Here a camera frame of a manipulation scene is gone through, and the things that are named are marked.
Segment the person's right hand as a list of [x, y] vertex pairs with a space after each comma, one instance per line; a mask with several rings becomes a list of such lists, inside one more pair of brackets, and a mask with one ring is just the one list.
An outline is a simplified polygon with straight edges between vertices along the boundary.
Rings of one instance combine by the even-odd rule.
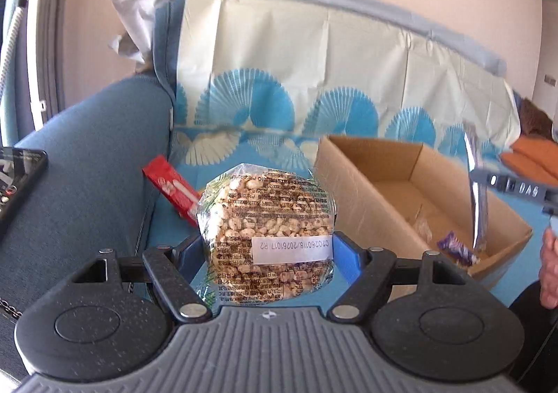
[[557, 237], [550, 228], [544, 231], [540, 258], [540, 302], [547, 309], [556, 309], [558, 304]]

